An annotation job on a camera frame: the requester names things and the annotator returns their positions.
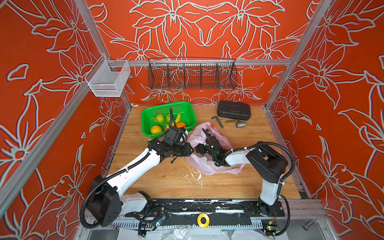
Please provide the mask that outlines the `pink plastic bag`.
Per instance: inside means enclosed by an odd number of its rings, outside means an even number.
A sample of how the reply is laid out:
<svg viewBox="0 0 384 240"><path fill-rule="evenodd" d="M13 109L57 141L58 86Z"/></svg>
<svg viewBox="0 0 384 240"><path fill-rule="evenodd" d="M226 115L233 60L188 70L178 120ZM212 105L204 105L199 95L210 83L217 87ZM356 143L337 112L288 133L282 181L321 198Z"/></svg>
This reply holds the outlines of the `pink plastic bag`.
<svg viewBox="0 0 384 240"><path fill-rule="evenodd" d="M210 122L204 122L196 126L195 129L191 133L189 133L187 142L190 143L193 148L196 147L198 144L206 143L207 136L205 135L202 129L208 130L208 132L212 136L216 137L216 139L219 140L220 145L224 149L232 149L230 141L223 134L221 134L220 131ZM233 174L237 176L245 167L245 164L238 164L229 167L218 167L214 164L213 159L209 154L201 155L197 153L197 151L194 151L189 157L186 157L186 160L197 171L207 176L224 173Z"/></svg>

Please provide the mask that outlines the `orange fruit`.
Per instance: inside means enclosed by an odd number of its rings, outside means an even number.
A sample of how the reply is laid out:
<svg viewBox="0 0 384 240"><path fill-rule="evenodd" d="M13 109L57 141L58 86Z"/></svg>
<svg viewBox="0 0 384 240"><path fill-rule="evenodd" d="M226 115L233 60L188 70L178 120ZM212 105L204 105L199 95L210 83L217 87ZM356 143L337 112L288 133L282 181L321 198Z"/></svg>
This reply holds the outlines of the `orange fruit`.
<svg viewBox="0 0 384 240"><path fill-rule="evenodd" d="M177 128L185 128L186 125L182 122L177 123Z"/></svg>

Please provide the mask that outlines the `yellow apple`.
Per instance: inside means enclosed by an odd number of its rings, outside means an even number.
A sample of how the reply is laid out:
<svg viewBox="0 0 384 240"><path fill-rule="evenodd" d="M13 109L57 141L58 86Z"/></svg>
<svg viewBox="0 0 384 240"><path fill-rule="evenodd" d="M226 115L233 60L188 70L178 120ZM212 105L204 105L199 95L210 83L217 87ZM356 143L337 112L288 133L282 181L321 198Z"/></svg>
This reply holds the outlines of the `yellow apple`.
<svg viewBox="0 0 384 240"><path fill-rule="evenodd" d="M151 128L151 134L152 134L152 135L154 135L154 134L159 134L159 133L162 133L162 132L163 132L163 129L162 129L161 126L157 126L157 125L155 125L155 126L153 126L153 127Z"/></svg>

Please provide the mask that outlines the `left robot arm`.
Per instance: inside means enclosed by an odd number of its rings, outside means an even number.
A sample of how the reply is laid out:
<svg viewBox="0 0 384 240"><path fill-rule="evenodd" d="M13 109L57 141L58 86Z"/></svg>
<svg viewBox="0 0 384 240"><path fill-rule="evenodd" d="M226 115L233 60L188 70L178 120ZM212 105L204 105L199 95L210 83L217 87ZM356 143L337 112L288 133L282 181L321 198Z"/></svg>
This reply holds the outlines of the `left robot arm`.
<svg viewBox="0 0 384 240"><path fill-rule="evenodd" d="M90 185L79 213L83 227L93 229L110 225L119 215L141 212L148 199L141 193L124 198L126 190L143 174L167 158L188 157L194 149L187 141L186 128L177 127L171 118L169 128L155 139L149 140L147 148L119 171L103 178L96 176Z"/></svg>

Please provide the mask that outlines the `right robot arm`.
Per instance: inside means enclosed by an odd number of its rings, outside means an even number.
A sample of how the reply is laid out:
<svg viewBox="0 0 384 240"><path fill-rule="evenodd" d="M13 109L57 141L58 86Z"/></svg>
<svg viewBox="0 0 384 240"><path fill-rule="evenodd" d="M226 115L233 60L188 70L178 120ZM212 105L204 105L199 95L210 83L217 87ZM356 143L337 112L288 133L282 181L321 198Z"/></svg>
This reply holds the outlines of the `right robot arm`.
<svg viewBox="0 0 384 240"><path fill-rule="evenodd" d="M208 154L217 167L251 164L263 179L258 209L262 216L272 216L278 208L278 198L284 181L295 169L293 155L285 147L259 141L250 147L225 150L209 130L202 129L206 140L195 147L197 153Z"/></svg>

